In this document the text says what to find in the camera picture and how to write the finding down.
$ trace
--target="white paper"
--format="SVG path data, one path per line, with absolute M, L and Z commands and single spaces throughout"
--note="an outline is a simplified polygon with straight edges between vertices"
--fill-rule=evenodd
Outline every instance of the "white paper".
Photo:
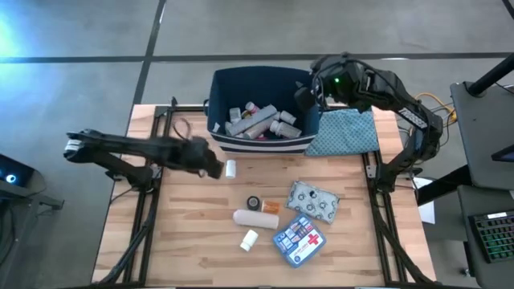
M 432 182 L 432 180 L 428 180 L 426 178 L 422 177 L 415 177 L 414 182 L 416 183 L 416 186 L 419 188 L 422 188 L 425 185 L 428 185 Z M 430 224 L 435 224 L 435 211 L 434 211 L 434 202 L 428 202 L 425 205 L 419 206 L 419 215 L 421 216 L 422 222 L 427 222 Z

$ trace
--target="blue first aid box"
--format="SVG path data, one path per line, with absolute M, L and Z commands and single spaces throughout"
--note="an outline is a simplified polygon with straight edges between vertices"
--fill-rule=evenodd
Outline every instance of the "blue first aid box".
M 300 214 L 273 237 L 273 242 L 286 261 L 297 268 L 321 249 L 327 239 L 306 214 Z

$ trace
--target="concrete floor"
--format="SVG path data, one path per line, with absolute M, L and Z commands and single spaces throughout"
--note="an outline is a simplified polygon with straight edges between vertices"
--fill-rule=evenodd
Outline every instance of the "concrete floor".
M 3 0 L 0 57 L 144 55 L 158 0 Z M 452 53 L 514 51 L 514 20 L 500 0 L 170 0 L 155 55 Z M 412 94 L 451 102 L 449 85 L 474 80 L 501 59 L 370 60 L 395 71 Z M 144 104 L 200 104 L 212 73 L 241 65 L 308 68 L 307 61 L 153 63 Z M 0 153 L 37 168 L 47 194 L 66 200 L 39 218 L 19 288 L 88 284 L 112 182 L 94 165 L 62 157 L 65 132 L 124 134 L 141 63 L 0 64 Z M 514 83 L 509 75 L 501 83 Z M 432 101 L 426 106 L 437 106 Z M 423 176 L 465 163 L 457 125 Z M 429 239 L 438 277 L 470 285 L 459 244 Z

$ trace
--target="wooden table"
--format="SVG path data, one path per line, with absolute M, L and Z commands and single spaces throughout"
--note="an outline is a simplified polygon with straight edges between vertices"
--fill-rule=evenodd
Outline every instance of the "wooden table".
M 148 137 L 153 111 L 153 105 L 135 106 L 128 136 Z M 227 155 L 207 132 L 203 114 L 173 114 L 174 120 L 180 117 L 192 124 L 194 135 L 210 142 L 218 159 L 236 160 L 237 177 L 215 180 L 165 171 L 147 286 L 383 285 L 361 156 Z M 402 150 L 394 114 L 375 109 L 374 117 L 382 157 L 389 161 Z M 144 162 L 139 157 L 123 156 L 123 159 L 134 165 Z M 232 220 L 236 209 L 246 209 L 246 200 L 251 195 L 284 204 L 295 180 L 326 189 L 341 198 L 332 225 L 316 221 L 327 238 L 326 245 L 297 269 L 290 267 L 272 244 L 274 230 L 238 226 Z M 407 181 L 398 181 L 398 184 L 409 185 Z M 123 182 L 117 184 L 113 196 L 128 187 Z M 413 190 L 397 188 L 392 201 L 403 247 L 423 273 L 435 279 Z M 93 281 L 102 279 L 111 270 L 129 244 L 136 203 L 137 193 L 134 192 L 118 198 L 110 206 Z M 279 228 L 289 223 L 295 214 L 281 208 Z M 248 229 L 255 230 L 259 238 L 251 250 L 245 252 L 239 244 Z M 394 255 L 388 248 L 393 271 Z M 134 276 L 137 276 L 139 256 L 136 256 Z

